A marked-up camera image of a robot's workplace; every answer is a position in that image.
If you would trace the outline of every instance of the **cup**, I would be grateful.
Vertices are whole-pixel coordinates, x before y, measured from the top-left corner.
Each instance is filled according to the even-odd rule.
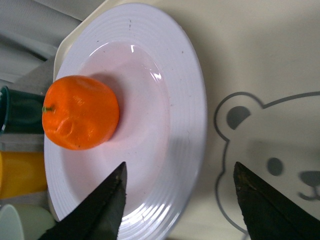
[[[56,224],[44,208],[31,204],[6,204],[0,210],[1,240],[37,240]]]
[[[42,107],[45,96],[17,91],[4,86],[0,90],[1,134],[43,134]]]
[[[43,152],[0,151],[0,199],[47,188]]]

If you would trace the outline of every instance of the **yellow cup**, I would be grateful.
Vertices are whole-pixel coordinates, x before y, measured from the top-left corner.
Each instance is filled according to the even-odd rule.
[[[43,152],[0,151],[0,199],[45,191]]]

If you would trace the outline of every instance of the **light green cup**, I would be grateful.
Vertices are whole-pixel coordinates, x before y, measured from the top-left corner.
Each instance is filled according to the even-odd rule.
[[[55,224],[40,206],[6,204],[0,210],[0,240],[37,240]]]

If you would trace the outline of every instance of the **bear ear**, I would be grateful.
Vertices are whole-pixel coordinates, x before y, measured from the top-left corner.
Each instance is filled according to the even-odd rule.
[[[264,108],[264,104],[248,92],[236,92],[224,98],[217,106],[213,124],[219,135],[227,140],[248,117]]]

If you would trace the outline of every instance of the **bear eye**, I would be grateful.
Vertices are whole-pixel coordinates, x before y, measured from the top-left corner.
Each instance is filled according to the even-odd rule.
[[[284,165],[279,158],[271,157],[267,162],[268,172],[273,176],[280,176],[284,171]]]

